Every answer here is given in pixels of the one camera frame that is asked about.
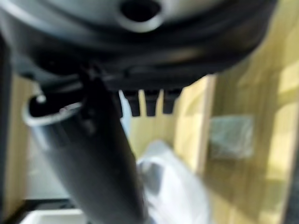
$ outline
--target wooden surface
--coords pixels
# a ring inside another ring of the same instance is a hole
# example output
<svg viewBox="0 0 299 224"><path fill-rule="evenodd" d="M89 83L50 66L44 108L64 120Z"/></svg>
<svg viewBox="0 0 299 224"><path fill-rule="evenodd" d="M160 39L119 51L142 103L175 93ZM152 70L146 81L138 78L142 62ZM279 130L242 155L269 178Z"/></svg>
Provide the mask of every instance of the wooden surface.
<svg viewBox="0 0 299 224"><path fill-rule="evenodd" d="M299 1L282 1L266 42L218 78L213 116L254 117L254 155L207 159L218 224L280 224L299 134Z"/></svg>
<svg viewBox="0 0 299 224"><path fill-rule="evenodd" d="M17 76L13 77L6 157L4 218L10 217L22 206L26 194L28 130L22 121L21 112L31 93L30 82Z"/></svg>
<svg viewBox="0 0 299 224"><path fill-rule="evenodd" d="M162 139L174 147L177 155L188 162L193 171L201 172L203 166L199 161L206 157L206 134L215 80L215 75L209 75L185 88L176 101L172 115L162 113L161 92L156 116L146 117L144 93L141 91L141 117L132 118L130 131L130 143L135 155L141 156L150 142Z"/></svg>

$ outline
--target black pipe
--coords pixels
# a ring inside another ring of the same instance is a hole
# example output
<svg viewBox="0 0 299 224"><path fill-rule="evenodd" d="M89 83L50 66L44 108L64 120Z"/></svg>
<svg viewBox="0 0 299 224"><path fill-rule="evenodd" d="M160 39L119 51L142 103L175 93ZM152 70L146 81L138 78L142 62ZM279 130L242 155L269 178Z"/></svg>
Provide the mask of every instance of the black pipe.
<svg viewBox="0 0 299 224"><path fill-rule="evenodd" d="M12 87L10 51L0 36L0 223L4 221L9 112Z"/></svg>
<svg viewBox="0 0 299 224"><path fill-rule="evenodd" d="M93 224L142 224L146 210L135 158L101 81L88 93L34 97L24 112L40 148Z"/></svg>

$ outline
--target white surface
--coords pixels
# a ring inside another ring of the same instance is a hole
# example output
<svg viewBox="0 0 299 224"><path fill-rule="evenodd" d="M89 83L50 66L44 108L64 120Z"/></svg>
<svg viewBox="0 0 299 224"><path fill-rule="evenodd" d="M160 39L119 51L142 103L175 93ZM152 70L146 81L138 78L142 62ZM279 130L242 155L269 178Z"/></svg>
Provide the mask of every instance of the white surface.
<svg viewBox="0 0 299 224"><path fill-rule="evenodd" d="M149 215L157 224L211 223L204 185L163 141L149 145L138 168Z"/></svg>
<svg viewBox="0 0 299 224"><path fill-rule="evenodd" d="M131 109L128 101L120 93L123 108L121 119L124 130L129 135ZM33 139L30 139L27 168L27 199L69 198L67 191L52 171Z"/></svg>
<svg viewBox="0 0 299 224"><path fill-rule="evenodd" d="M81 210L40 210L33 211L21 224L86 224Z"/></svg>

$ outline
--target round hole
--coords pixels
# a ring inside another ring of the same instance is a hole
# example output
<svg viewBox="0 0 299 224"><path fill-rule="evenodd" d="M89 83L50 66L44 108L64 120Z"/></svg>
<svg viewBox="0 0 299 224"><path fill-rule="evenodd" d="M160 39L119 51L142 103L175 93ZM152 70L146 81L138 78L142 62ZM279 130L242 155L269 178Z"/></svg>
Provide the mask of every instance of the round hole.
<svg viewBox="0 0 299 224"><path fill-rule="evenodd" d="M121 13L129 20L146 22L161 11L161 6L152 0L129 0L121 5Z"/></svg>

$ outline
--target light wood grain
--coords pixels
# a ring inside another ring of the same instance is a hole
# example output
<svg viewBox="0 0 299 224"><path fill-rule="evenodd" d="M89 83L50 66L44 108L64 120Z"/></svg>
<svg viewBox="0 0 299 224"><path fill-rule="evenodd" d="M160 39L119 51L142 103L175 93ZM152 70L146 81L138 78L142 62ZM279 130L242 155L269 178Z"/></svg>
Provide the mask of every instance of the light wood grain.
<svg viewBox="0 0 299 224"><path fill-rule="evenodd" d="M213 116L251 115L255 153L207 159L218 224L283 221L299 134L299 1L280 3L265 43L216 84Z"/></svg>
<svg viewBox="0 0 299 224"><path fill-rule="evenodd" d="M146 117L143 91L139 93L141 117L132 118L130 143L137 157L146 146L162 139L186 162L192 158L193 171L203 171L206 157L208 121L212 108L215 76L210 75L184 88L172 115L162 113L163 92L157 102L156 116Z"/></svg>
<svg viewBox="0 0 299 224"><path fill-rule="evenodd" d="M32 84L13 77L6 158L4 218L13 215L23 204L26 194L28 130L22 121L24 103L32 93Z"/></svg>

